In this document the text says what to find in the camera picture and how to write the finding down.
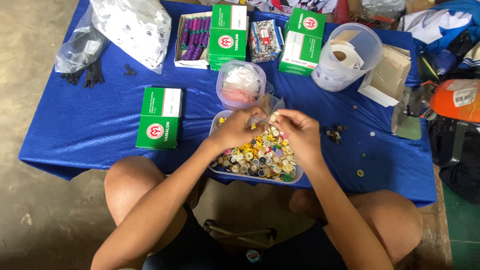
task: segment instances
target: blue tablecloth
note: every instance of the blue tablecloth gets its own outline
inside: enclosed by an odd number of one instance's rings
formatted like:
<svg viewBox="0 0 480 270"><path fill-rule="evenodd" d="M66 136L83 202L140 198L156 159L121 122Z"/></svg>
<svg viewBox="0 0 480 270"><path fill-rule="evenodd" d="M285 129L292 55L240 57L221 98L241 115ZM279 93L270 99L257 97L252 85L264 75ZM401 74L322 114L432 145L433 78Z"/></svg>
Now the blue tablecloth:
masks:
<svg viewBox="0 0 480 270"><path fill-rule="evenodd" d="M211 11L211 7L161 1L172 17L168 55L161 75L144 68L117 46L110 44L101 56L105 83L94 89L72 86L52 72L19 154L23 162L70 180L88 169L108 169L120 158L142 155L152 159L165 173L172 173L208 136L213 117L224 110L215 92L218 72L176 68L173 64L176 29L181 14ZM80 0L68 28L65 41L86 11L88 0ZM250 21L275 19L283 27L287 17L249 12ZM324 41L337 25L326 24ZM415 59L410 33L377 30L382 42L410 50ZM124 76L128 63L138 74ZM393 108L384 108L359 94L360 80L347 89L331 93L318 88L310 77L278 72L278 59L259 64L268 81L282 96L287 108L300 110L321 125L339 122L347 125L338 145L322 137L325 160L345 192L363 193L389 189L412 200L417 206L436 201L430 143L426 125L423 138L417 141L391 134ZM418 84L417 65L413 64L407 84ZM178 149L149 151L135 147L144 88L164 86L182 88L183 118L180 123ZM362 169L364 177L356 171ZM242 179L209 170L205 174L228 184ZM311 188L304 175L293 188Z"/></svg>

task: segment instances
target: clear plastic container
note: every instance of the clear plastic container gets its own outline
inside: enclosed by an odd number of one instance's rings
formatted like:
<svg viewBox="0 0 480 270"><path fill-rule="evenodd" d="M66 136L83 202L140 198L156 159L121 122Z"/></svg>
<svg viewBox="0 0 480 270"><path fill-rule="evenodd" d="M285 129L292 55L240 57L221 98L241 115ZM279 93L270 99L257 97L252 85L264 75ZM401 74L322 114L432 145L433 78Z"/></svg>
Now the clear plastic container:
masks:
<svg viewBox="0 0 480 270"><path fill-rule="evenodd" d="M232 112L233 111L231 111L231 110L223 110L223 111L217 113L217 115L213 118L212 125L210 126L210 133L208 135L210 136L215 131L216 123L218 123L218 120L221 117L226 118L226 117L230 116L232 114ZM211 171L216 172L216 173L233 175L233 176L237 176L237 177L247 177L247 178L252 178L252 179L256 179L256 180L270 181L270 182L275 182L275 183L280 183L280 184L293 184L293 183L297 182L298 180L300 180L300 178L303 175L303 169L299 165L296 166L296 169L295 169L296 174L295 174L295 177L292 178L291 182L283 182L283 181L276 181L276 180L273 180L273 179L268 179L268 178L263 178L263 177L249 176L249 175L246 175L246 174L243 174L243 173L219 172L219 171L215 171L210 166L208 166L208 168Z"/></svg>
<svg viewBox="0 0 480 270"><path fill-rule="evenodd" d="M348 33L354 33L353 31L359 31L358 34L350 41L349 44L353 45L355 52L360 56L363 61L360 69L351 68L340 63L338 58L334 55L331 49L331 42L343 31L342 35ZM334 44L342 44L342 42L335 40ZM360 77L362 77L369 70L373 69L383 56L383 44L380 38L370 28L357 24L348 23L337 27L328 41L320 52L320 60L315 67L311 76L313 81L322 89L337 92L341 91Z"/></svg>
<svg viewBox="0 0 480 270"><path fill-rule="evenodd" d="M255 102L253 103L236 102L236 101L229 100L222 95L220 89L222 89L223 87L223 80L225 75L227 74L228 67L232 65L236 65L236 66L251 65L253 66L254 70L259 74L260 76L259 78L260 88L258 91L259 96ZM248 108L254 105L260 105L264 97L266 81L267 79L265 76L265 72L258 65L254 63L248 63L248 62L243 62L238 60L228 61L225 64L223 64L223 66L220 68L218 72L218 79L216 81L216 94L218 95L218 98L222 102L223 107L227 110L239 110L239 109Z"/></svg>

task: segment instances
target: plastic container of buttons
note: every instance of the plastic container of buttons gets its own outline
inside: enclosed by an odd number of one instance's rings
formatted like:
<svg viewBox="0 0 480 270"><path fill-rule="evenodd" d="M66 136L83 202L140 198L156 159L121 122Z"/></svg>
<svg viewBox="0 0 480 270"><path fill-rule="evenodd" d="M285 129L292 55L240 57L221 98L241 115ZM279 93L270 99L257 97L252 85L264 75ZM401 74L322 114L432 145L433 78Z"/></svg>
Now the plastic container of buttons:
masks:
<svg viewBox="0 0 480 270"><path fill-rule="evenodd" d="M220 68L216 81L216 94L227 110L260 105L265 84L265 72L254 63L228 61Z"/></svg>
<svg viewBox="0 0 480 270"><path fill-rule="evenodd" d="M231 111L231 110L224 110L224 111L219 112L212 121L212 125L210 127L209 135L211 135L215 131L216 124L219 122L220 118L227 118L228 116L230 116L232 114L232 112L233 111ZM247 178L252 178L252 179L257 179L257 180L271 181L271 182L275 182L275 183L293 184L296 181L298 181L303 175L303 169L299 165L296 165L296 166L293 166L293 170L290 171L290 172L285 172L285 171L281 170L280 177L276 177L277 180L275 180L275 179L270 179L270 178L248 175L248 173L252 172L251 167L249 167L246 172L244 172L245 168L243 166L239 166L239 168L237 168L237 169L239 169L238 173L228 172L227 170L222 169L221 164L218 164L217 161L218 161L218 157L217 157L216 160L212 161L210 166L208 166L208 168L213 172L221 173L221 174L227 174L227 175L240 176L240 177L247 177ZM256 173L254 173L255 175L259 175L259 172L262 170L262 168L260 167L261 165L259 165L259 164L257 164L257 165L258 165L258 170L257 170ZM279 169L278 166L271 166L271 168L272 168L272 170L274 170L274 169L278 170Z"/></svg>

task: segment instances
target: white plastic bag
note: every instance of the white plastic bag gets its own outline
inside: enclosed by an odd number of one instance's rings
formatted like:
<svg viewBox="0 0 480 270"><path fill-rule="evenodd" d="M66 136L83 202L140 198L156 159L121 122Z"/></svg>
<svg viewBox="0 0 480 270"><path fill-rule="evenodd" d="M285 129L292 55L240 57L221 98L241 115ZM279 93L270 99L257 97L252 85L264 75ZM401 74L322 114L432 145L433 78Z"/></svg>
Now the white plastic bag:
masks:
<svg viewBox="0 0 480 270"><path fill-rule="evenodd" d="M89 6L70 39L55 55L55 72L74 73L90 65L98 59L107 43L108 39L92 24L92 7Z"/></svg>
<svg viewBox="0 0 480 270"><path fill-rule="evenodd" d="M172 19L158 0L90 0L95 28L148 69L162 73Z"/></svg>

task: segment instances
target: cardboard box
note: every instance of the cardboard box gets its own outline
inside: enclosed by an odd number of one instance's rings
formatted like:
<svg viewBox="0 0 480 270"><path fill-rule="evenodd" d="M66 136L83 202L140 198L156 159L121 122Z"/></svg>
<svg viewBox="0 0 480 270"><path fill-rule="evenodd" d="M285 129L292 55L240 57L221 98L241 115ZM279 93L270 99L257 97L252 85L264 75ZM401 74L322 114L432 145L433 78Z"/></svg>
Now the cardboard box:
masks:
<svg viewBox="0 0 480 270"><path fill-rule="evenodd" d="M396 105L410 71L410 51L384 44L378 65L365 74L358 92L384 107Z"/></svg>
<svg viewBox="0 0 480 270"><path fill-rule="evenodd" d="M247 48L247 7L213 5L207 60L213 61L212 70L218 71L218 64L230 60L245 61Z"/></svg>
<svg viewBox="0 0 480 270"><path fill-rule="evenodd" d="M282 51L282 30L275 20L253 22L250 26L249 47L252 63L272 61Z"/></svg>
<svg viewBox="0 0 480 270"><path fill-rule="evenodd" d="M279 71L308 76L318 65L325 15L294 8L285 24Z"/></svg>
<svg viewBox="0 0 480 270"><path fill-rule="evenodd" d="M187 52L187 50L181 49L181 38L183 36L183 30L185 28L185 20L187 18L203 17L203 16L212 16L212 12L199 12L193 14L183 14L180 16L179 28L177 32L177 43L175 44L175 66L176 67L186 67L186 68L198 68L198 69L207 69L208 61L206 60L207 49L202 51L199 60L185 61L180 60L182 56Z"/></svg>
<svg viewBox="0 0 480 270"><path fill-rule="evenodd" d="M182 95L181 89L145 88L137 147L152 150L177 148Z"/></svg>

